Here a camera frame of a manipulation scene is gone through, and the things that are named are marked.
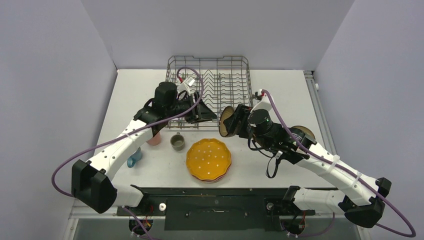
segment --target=metal wire rack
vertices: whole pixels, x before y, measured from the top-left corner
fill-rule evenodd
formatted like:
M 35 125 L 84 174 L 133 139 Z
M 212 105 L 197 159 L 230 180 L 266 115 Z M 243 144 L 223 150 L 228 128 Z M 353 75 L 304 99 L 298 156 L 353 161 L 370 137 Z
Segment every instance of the metal wire rack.
M 172 56 L 168 60 L 166 82 L 179 84 L 176 72 L 188 66 L 196 69 L 203 78 L 203 102 L 218 116 L 218 119 L 195 124 L 187 123 L 183 118 L 169 121 L 168 128 L 203 128 L 218 127 L 222 111 L 227 106 L 236 108 L 238 104 L 253 107 L 252 84 L 249 72 L 249 61 L 244 56 L 194 57 Z M 180 72 L 183 79 L 196 75 L 190 70 Z M 192 89 L 200 92 L 200 84 L 196 82 Z

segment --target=gray floor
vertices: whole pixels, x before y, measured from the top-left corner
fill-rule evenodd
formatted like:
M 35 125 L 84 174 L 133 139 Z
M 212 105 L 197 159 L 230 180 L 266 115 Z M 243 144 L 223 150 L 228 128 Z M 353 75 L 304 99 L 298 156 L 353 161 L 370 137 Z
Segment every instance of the gray floor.
M 330 223 L 329 218 L 307 219 L 307 233 L 317 233 Z M 262 229 L 244 231 L 164 231 L 164 219 L 157 219 L 149 231 L 152 237 L 162 240 L 282 240 L 287 239 L 284 232 L 265 232 Z M 127 219 L 80 219 L 74 240 L 136 240 L 130 237 Z M 334 226 L 326 234 L 309 237 L 313 240 L 359 240 L 357 227 L 345 218 L 337 218 Z

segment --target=white wall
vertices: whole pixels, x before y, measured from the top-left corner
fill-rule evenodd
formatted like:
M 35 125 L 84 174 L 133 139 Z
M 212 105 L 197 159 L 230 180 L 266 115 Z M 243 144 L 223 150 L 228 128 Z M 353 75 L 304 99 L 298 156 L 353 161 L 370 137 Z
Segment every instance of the white wall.
M 314 74 L 338 154 L 392 181 L 423 238 L 424 1 L 356 0 Z M 386 206 L 381 224 L 409 232 Z M 373 239 L 403 239 L 379 227 Z
M 3 1 L 0 33 L 0 239 L 62 239 L 73 200 L 50 177 L 96 142 L 116 69 L 79 0 Z
M 244 55 L 254 69 L 314 70 L 354 0 L 81 0 L 119 69 L 172 55 Z

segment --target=gray mug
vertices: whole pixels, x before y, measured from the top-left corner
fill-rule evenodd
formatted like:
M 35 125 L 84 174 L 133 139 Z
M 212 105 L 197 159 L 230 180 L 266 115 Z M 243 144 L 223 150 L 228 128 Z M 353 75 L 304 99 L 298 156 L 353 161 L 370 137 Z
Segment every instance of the gray mug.
M 179 132 L 177 132 L 175 135 L 171 137 L 170 143 L 172 148 L 175 149 L 176 151 L 183 150 L 184 147 L 186 146 L 186 141 L 184 140 L 184 137 Z

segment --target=yellow plate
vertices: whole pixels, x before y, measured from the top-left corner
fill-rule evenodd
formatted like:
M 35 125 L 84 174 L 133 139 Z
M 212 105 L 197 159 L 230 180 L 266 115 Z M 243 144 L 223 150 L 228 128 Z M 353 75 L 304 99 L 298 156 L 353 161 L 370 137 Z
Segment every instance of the yellow plate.
M 195 178 L 215 181 L 227 173 L 231 165 L 231 153 L 218 139 L 205 138 L 194 143 L 187 151 L 185 165 Z

